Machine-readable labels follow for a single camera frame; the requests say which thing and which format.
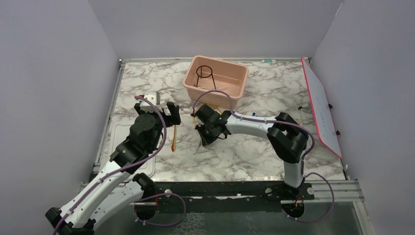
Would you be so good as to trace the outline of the yellow rubber tube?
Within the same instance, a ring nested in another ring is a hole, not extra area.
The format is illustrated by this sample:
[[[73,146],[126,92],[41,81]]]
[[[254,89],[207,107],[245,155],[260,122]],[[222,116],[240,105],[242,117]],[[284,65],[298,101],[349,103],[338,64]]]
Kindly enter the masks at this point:
[[[203,104],[198,108],[193,116],[197,119],[198,126],[204,124],[223,125],[225,123],[221,114],[207,104]]]

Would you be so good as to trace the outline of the pink plastic bin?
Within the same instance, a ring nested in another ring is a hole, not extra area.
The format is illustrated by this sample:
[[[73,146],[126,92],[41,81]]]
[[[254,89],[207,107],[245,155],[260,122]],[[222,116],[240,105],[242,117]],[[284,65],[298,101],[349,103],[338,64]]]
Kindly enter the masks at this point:
[[[196,84],[196,69],[201,65],[208,65],[213,69],[216,86],[228,85],[227,91],[215,91],[211,78],[201,79],[199,86],[209,87],[208,90],[194,87]],[[183,86],[192,101],[214,105],[229,110],[235,108],[243,96],[248,79],[249,68],[245,65],[197,55],[193,57],[183,79]]]

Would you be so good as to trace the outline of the black wire tripod stand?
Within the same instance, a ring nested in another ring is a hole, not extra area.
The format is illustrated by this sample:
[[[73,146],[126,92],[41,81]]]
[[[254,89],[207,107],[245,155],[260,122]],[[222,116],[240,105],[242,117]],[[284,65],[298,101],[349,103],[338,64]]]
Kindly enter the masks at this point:
[[[196,79],[196,87],[200,87],[199,86],[199,82],[201,79],[205,79],[205,78],[211,78],[212,83],[213,83],[213,88],[216,90],[217,86],[216,86],[216,82],[213,76],[213,69],[208,66],[208,65],[201,65],[196,69],[196,75],[197,75],[197,79]]]

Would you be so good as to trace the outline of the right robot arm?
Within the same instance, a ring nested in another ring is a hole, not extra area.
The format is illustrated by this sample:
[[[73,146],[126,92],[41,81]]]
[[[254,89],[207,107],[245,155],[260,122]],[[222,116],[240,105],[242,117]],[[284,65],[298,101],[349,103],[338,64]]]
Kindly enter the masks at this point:
[[[230,110],[219,113],[204,104],[192,116],[200,121],[195,129],[203,146],[218,139],[224,140],[232,134],[267,139],[284,162],[283,195],[295,199],[301,194],[304,182],[301,156],[307,147],[309,135],[289,114],[281,112],[276,117],[254,117]]]

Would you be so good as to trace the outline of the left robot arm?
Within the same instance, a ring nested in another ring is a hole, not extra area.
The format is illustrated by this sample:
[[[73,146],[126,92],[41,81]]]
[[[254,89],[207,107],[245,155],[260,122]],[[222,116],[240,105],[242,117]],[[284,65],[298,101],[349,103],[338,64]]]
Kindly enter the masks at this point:
[[[167,107],[168,115],[145,99],[135,104],[138,117],[130,126],[129,135],[116,147],[101,171],[74,199],[46,212],[54,227],[53,234],[92,235],[126,205],[153,197],[153,182],[144,173],[123,188],[119,185],[161,151],[166,129],[181,123],[179,106],[168,102]]]

